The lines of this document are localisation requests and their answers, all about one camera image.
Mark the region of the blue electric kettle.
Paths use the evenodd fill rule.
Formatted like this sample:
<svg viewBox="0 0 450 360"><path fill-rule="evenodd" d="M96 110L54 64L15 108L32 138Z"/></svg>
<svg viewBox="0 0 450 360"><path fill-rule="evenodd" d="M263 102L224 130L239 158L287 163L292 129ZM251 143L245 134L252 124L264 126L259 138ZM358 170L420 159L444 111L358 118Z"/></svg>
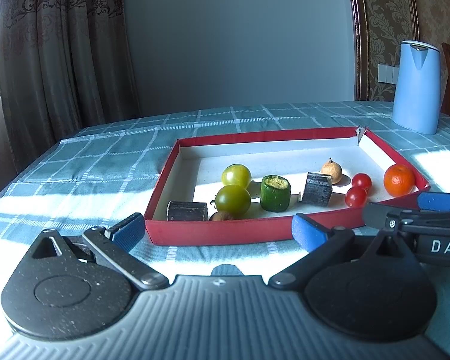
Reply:
<svg viewBox="0 0 450 360"><path fill-rule="evenodd" d="M416 133L436 133L441 109L440 57L439 49L430 44L401 43L392 113L395 124Z"/></svg>

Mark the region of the brown longan fruit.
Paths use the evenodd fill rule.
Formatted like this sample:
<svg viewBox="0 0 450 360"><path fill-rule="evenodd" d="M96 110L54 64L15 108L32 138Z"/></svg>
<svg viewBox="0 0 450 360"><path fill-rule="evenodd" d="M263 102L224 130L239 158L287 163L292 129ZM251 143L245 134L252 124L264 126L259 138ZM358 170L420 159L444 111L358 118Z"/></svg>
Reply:
<svg viewBox="0 0 450 360"><path fill-rule="evenodd" d="M329 158L328 161L322 165L321 173L330 176L331 183L334 185L338 184L343 177L341 165L334 162L331 158Z"/></svg>
<svg viewBox="0 0 450 360"><path fill-rule="evenodd" d="M234 217L226 211L217 211L209 218L209 221L228 221L233 220Z"/></svg>

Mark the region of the orange tangerine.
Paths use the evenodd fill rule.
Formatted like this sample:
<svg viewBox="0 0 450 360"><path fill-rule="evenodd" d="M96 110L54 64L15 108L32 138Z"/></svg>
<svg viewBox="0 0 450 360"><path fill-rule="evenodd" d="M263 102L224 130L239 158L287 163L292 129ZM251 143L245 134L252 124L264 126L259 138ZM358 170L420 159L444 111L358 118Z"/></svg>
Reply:
<svg viewBox="0 0 450 360"><path fill-rule="evenodd" d="M405 165L394 164L384 174L384 187L392 197L410 194L414 190L415 183L414 173Z"/></svg>

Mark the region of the dark sugarcane piece pale top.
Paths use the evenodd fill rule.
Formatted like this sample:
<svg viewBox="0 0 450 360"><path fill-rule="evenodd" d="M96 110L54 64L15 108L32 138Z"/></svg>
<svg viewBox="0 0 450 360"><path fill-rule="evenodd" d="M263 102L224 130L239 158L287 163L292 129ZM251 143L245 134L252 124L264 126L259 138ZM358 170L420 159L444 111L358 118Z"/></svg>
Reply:
<svg viewBox="0 0 450 360"><path fill-rule="evenodd" d="M301 201L313 206L327 206L332 196L330 175L308 172Z"/></svg>

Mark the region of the yellow green tomato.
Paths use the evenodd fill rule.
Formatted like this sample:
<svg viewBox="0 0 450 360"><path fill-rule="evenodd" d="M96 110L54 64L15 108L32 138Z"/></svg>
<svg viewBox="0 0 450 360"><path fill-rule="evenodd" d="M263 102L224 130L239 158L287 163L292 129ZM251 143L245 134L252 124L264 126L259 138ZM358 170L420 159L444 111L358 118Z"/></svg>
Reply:
<svg viewBox="0 0 450 360"><path fill-rule="evenodd" d="M218 191L214 203L218 211L240 217L250 208L251 197L248 190L240 185L225 185Z"/></svg>
<svg viewBox="0 0 450 360"><path fill-rule="evenodd" d="M232 164L222 173L221 181L224 185L238 185L245 189L252 180L250 170L242 164Z"/></svg>

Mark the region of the teal plaid tablecloth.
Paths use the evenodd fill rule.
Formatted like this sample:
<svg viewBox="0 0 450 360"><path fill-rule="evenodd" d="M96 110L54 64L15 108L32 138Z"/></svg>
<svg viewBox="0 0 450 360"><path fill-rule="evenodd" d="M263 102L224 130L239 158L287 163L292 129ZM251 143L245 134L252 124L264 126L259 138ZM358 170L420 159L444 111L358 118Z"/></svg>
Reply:
<svg viewBox="0 0 450 360"><path fill-rule="evenodd" d="M0 348L12 334L1 292L46 228L79 235L146 209L165 161L180 138L295 128L369 128L429 180L450 192L450 116L426 136L391 119L388 102L234 106L87 127L56 144L0 192Z"/></svg>

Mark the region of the red shallow cardboard tray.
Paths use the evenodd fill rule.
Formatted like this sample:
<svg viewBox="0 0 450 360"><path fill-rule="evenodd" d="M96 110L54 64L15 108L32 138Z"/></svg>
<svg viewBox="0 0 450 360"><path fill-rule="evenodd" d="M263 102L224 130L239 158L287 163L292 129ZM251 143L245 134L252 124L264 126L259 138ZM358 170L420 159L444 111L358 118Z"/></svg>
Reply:
<svg viewBox="0 0 450 360"><path fill-rule="evenodd" d="M407 160L360 127L235 133L176 141L145 211L156 245L238 245L288 240L292 218L360 227L364 203L415 207L430 187L412 171L390 194L385 172Z"/></svg>

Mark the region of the brown patterned curtain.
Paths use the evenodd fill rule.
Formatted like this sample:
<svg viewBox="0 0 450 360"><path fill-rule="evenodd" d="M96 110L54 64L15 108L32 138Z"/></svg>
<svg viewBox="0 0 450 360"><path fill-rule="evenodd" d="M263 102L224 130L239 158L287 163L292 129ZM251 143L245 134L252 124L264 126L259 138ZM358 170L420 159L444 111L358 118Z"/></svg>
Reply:
<svg viewBox="0 0 450 360"><path fill-rule="evenodd" d="M0 0L0 92L18 169L82 128L137 118L124 0Z"/></svg>

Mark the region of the green cucumber chunk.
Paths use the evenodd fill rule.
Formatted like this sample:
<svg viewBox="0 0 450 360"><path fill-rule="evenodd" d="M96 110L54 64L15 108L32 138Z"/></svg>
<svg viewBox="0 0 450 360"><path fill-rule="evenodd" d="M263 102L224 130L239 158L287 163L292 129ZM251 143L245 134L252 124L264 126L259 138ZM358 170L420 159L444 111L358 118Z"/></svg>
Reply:
<svg viewBox="0 0 450 360"><path fill-rule="evenodd" d="M282 176L266 175L260 185L260 205L269 212L284 212L289 207L291 185Z"/></svg>

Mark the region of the red cherry tomato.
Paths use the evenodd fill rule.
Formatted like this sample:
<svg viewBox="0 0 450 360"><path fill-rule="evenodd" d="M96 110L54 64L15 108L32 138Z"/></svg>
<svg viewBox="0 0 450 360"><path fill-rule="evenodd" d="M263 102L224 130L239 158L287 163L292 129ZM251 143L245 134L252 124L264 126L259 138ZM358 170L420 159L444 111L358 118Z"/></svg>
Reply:
<svg viewBox="0 0 450 360"><path fill-rule="evenodd" d="M345 194L345 204L350 208L363 207L368 200L368 192L361 187L352 187Z"/></svg>
<svg viewBox="0 0 450 360"><path fill-rule="evenodd" d="M361 172L361 173L357 173L352 178L352 186L356 187L356 188L362 188L362 189L365 189L366 191L369 191L372 186L372 181L368 174Z"/></svg>

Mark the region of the dark sugarcane piece in tray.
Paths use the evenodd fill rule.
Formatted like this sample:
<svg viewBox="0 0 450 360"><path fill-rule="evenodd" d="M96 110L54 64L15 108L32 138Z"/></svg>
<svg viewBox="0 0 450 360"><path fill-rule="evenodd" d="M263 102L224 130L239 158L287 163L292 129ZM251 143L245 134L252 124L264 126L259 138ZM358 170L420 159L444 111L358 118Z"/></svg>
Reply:
<svg viewBox="0 0 450 360"><path fill-rule="evenodd" d="M208 205L205 202L170 201L166 209L167 221L207 221Z"/></svg>

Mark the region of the white wall switch panel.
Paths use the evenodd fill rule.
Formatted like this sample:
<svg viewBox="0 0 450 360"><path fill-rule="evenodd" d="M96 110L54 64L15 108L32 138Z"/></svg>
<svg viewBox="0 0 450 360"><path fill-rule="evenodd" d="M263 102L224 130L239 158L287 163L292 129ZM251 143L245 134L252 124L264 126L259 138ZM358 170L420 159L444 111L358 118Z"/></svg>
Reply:
<svg viewBox="0 0 450 360"><path fill-rule="evenodd" d="M377 72L377 81L379 83L395 85L398 82L399 67L379 64Z"/></svg>

